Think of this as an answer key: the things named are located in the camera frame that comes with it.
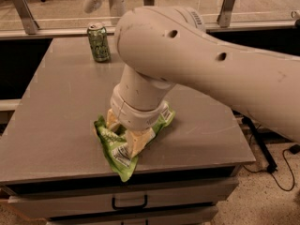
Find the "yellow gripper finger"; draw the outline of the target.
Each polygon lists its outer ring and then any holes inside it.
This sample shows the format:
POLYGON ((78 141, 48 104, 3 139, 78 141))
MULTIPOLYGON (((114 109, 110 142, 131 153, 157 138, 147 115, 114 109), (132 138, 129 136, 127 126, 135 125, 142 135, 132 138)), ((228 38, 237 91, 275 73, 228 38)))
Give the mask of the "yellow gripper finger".
POLYGON ((112 132, 116 132, 117 129, 120 127, 120 122, 115 116, 112 109, 109 109, 107 112, 107 120, 106 120, 106 127, 108 130, 112 132))
POLYGON ((155 131, 150 127, 143 131, 126 131, 127 153, 130 158, 136 157, 144 147, 156 137, 155 131))

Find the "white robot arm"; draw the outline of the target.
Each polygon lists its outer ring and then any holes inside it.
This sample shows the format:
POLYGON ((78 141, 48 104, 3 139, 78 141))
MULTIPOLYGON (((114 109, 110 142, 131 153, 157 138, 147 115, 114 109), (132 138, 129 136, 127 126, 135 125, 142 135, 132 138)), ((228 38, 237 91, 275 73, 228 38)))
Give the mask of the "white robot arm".
POLYGON ((153 126, 181 84, 300 142, 300 58, 208 35, 191 7, 136 7, 115 27, 125 63, 112 112, 129 130, 153 126))

